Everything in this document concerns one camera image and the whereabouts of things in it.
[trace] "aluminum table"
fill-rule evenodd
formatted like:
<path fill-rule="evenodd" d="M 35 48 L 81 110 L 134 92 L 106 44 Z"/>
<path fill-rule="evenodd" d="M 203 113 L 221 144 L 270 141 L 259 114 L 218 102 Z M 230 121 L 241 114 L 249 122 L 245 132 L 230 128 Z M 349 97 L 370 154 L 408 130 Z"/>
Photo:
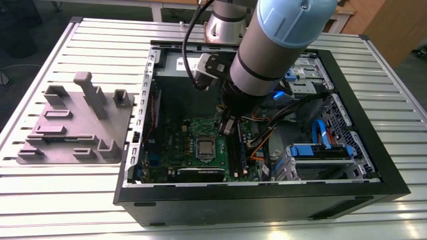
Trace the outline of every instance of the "aluminum table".
<path fill-rule="evenodd" d="M 323 34 L 311 47 L 333 52 L 409 184 L 413 193 L 394 202 L 378 203 L 334 220 L 142 227 L 113 204 L 119 164 L 19 165 L 18 152 L 43 111 L 49 85 L 82 91 L 73 83 L 74 76 L 89 71 L 105 93 L 126 89 L 139 94 L 150 41 L 181 41 L 187 31 L 175 23 L 74 20 L 0 134 L 0 237 L 427 238 L 427 115 L 373 43 L 358 35 Z M 203 32 L 198 25 L 191 41 L 205 41 Z"/>

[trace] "black cable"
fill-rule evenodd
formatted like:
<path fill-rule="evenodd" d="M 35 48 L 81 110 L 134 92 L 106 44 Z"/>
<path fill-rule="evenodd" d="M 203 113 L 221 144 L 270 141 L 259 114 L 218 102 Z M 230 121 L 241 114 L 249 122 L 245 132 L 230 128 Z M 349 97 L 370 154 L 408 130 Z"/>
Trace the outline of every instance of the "black cable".
<path fill-rule="evenodd" d="M 279 110 L 279 112 L 273 116 L 267 123 L 267 128 L 263 133 L 261 133 L 254 139 L 253 143 L 258 142 L 259 140 L 263 140 L 269 134 L 274 131 L 274 128 L 278 125 L 278 121 L 283 120 L 283 118 L 293 113 L 297 112 L 297 110 L 310 101 L 317 100 L 317 99 L 323 99 L 330 95 L 329 92 L 323 92 L 315 95 L 309 95 L 305 96 L 301 100 L 294 101 L 287 107 Z"/>
<path fill-rule="evenodd" d="M 210 7 L 210 5 L 211 5 L 213 3 L 214 3 L 214 0 L 210 0 L 210 1 L 205 4 L 203 8 L 202 8 L 201 10 L 197 10 L 195 15 L 194 15 L 194 18 L 191 19 L 191 23 L 190 23 L 190 26 L 189 26 L 189 31 L 187 31 L 185 40 L 183 40 L 183 42 L 182 42 L 182 55 L 183 55 L 185 67 L 186 67 L 186 71 L 187 71 L 189 77 L 190 77 L 190 79 L 191 79 L 191 81 L 193 81 L 194 87 L 195 87 L 198 90 L 205 90 L 205 88 L 198 85 L 197 78 L 195 78 L 194 73 L 193 73 L 193 70 L 191 70 L 191 68 L 190 68 L 189 59 L 187 59 L 187 43 L 189 43 L 190 35 L 191 35 L 193 30 L 194 30 L 194 28 L 195 28 L 198 19 L 201 18 L 203 12 L 207 10 L 207 8 Z"/>
<path fill-rule="evenodd" d="M 178 12 L 178 13 L 183 13 L 183 12 L 186 12 L 187 9 L 178 10 L 177 8 L 173 8 L 173 10 L 174 10 L 175 12 Z"/>
<path fill-rule="evenodd" d="M 262 152 L 265 156 L 265 165 L 269 168 L 269 176 L 267 181 L 273 179 L 273 159 L 270 157 L 270 146 L 269 146 L 270 139 L 265 142 L 265 145 L 262 146 Z"/>

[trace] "white sticker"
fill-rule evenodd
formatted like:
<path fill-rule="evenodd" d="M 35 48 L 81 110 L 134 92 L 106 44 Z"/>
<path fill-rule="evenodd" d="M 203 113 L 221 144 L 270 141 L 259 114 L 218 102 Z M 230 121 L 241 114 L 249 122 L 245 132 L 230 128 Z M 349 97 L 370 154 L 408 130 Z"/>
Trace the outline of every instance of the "white sticker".
<path fill-rule="evenodd" d="M 197 69 L 197 66 L 199 63 L 199 58 L 187 57 L 187 59 L 189 59 L 190 69 L 191 69 L 191 71 L 194 71 Z M 177 60 L 177 71 L 186 71 L 185 58 L 182 58 L 182 57 Z"/>
<path fill-rule="evenodd" d="M 270 174 L 270 169 L 266 165 L 262 166 L 262 171 L 265 172 L 265 174 L 269 176 Z"/>

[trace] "floor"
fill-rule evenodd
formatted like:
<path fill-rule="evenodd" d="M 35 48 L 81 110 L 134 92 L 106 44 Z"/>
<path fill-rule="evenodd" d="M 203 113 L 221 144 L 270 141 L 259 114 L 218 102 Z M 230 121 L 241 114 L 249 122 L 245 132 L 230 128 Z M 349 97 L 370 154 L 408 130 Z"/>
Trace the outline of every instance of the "floor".
<path fill-rule="evenodd" d="M 153 21 L 153 12 L 149 7 L 65 3 L 63 11 L 55 12 L 51 2 L 35 1 L 35 4 L 43 18 L 43 24 L 30 30 L 38 45 L 38 53 L 25 59 L 14 59 L 0 50 L 0 69 L 17 64 L 43 65 L 73 16 Z M 179 21 L 189 22 L 194 14 L 193 11 L 181 11 L 163 9 L 163 21 L 174 23 Z M 202 16 L 202 21 L 207 21 L 210 15 L 211 13 L 206 12 Z M 420 59 L 416 54 L 412 54 L 396 71 L 421 105 L 427 109 L 427 59 Z M 5 70 L 9 78 L 14 80 L 14 84 L 9 88 L 0 87 L 0 131 L 38 72 L 39 68 L 37 66 L 19 66 Z"/>

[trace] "open computer tower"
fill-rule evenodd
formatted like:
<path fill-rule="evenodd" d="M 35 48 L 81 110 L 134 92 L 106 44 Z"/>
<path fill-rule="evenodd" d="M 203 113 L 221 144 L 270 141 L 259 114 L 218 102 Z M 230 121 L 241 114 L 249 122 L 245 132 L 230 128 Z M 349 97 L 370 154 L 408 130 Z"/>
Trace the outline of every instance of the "open computer tower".
<path fill-rule="evenodd" d="M 223 83 L 198 91 L 182 43 L 151 45 L 114 198 L 143 226 L 330 219 L 410 193 L 330 51 L 305 51 L 285 76 L 289 91 L 274 91 L 225 136 Z M 203 53 L 233 59 L 238 50 L 210 43 L 187 48 L 190 65 Z M 254 152 L 269 117 L 317 93 L 329 95 L 281 121 Z"/>

